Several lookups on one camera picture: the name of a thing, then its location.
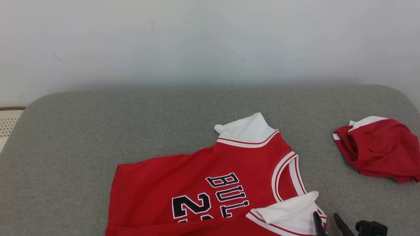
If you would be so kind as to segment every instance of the wall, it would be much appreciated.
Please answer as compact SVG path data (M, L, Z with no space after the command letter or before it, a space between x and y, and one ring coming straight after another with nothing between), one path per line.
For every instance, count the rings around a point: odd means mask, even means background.
M1 0L0 105L108 86L383 84L420 108L418 0Z

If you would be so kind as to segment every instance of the brown edge trim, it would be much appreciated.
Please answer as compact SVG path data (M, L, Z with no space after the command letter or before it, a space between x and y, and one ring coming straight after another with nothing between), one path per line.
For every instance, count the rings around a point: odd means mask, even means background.
M6 110L24 110L26 107L5 107L0 108L0 111L6 111Z

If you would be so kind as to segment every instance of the basketball jersey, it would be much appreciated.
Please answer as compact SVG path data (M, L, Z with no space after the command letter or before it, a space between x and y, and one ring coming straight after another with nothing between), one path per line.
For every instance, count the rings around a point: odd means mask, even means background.
M257 227L261 219L252 209L307 193L298 155L261 113L215 130L220 134L216 144L194 154L118 165L106 235L205 235L226 226L244 228L241 223ZM323 212L316 210L325 223ZM305 235L287 229L275 235L284 232Z

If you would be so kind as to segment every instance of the gray cushion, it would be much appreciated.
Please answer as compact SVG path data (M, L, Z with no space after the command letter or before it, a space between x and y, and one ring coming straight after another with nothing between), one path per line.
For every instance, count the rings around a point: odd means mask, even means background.
M420 134L420 115L384 86L294 89L68 92L38 99L24 111L0 154L0 234L104 235L117 164L212 146L215 124L255 112L278 128L299 154L306 190L318 190L328 230L337 212L420 232L420 185L357 173L331 133L376 115Z

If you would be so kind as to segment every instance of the perforated white surface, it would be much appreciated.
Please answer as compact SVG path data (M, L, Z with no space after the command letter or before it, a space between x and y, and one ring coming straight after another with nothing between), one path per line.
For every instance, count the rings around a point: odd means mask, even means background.
M22 110L0 111L0 152L22 112Z

